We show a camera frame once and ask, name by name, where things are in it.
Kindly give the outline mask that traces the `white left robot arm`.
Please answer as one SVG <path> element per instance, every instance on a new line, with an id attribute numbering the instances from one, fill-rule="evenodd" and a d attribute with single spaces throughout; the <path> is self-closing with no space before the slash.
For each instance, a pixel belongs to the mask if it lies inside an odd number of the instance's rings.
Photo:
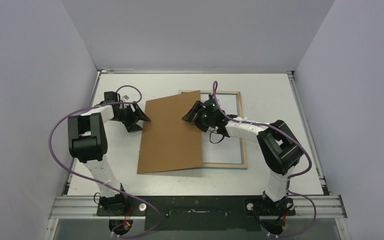
<path id="1" fill-rule="evenodd" d="M 128 96 L 106 91 L 99 107 L 67 119 L 71 156 L 84 164 L 98 181 L 99 206 L 119 216 L 129 210 L 130 203 L 107 160 L 109 145 L 104 124 L 108 121 L 121 122 L 127 132 L 132 133 L 143 129 L 138 125 L 139 121 L 151 121 L 136 102 L 128 104 L 128 100 Z"/>

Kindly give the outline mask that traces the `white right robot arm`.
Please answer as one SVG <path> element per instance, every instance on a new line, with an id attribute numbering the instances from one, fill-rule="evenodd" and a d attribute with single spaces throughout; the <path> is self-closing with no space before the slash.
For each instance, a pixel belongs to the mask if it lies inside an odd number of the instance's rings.
<path id="1" fill-rule="evenodd" d="M 262 207 L 270 215 L 282 209 L 288 196 L 290 176 L 304 154 L 284 121 L 261 123 L 226 114 L 213 95 L 209 95 L 204 102 L 197 100 L 182 120 L 194 124 L 202 132 L 212 128 L 223 137 L 240 138 L 258 144 L 270 170 L 262 194 Z"/>

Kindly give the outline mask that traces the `hot air balloon photo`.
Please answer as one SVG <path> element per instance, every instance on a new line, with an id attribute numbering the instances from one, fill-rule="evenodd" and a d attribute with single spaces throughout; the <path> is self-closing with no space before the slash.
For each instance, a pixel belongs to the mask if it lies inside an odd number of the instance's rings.
<path id="1" fill-rule="evenodd" d="M 228 115 L 240 115 L 239 93 L 221 92 L 216 95 L 221 109 Z M 240 138 L 225 137 L 210 133 L 201 134 L 202 154 L 205 164 L 242 164 L 242 142 Z"/>

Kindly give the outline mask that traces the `brown cardboard backing board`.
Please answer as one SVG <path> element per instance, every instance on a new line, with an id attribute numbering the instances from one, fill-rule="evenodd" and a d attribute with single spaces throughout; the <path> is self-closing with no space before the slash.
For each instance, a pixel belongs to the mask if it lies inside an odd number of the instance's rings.
<path id="1" fill-rule="evenodd" d="M 199 90 L 148 100 L 142 127 L 137 173 L 149 174 L 203 166 L 202 132 L 182 118 L 196 101 Z"/>

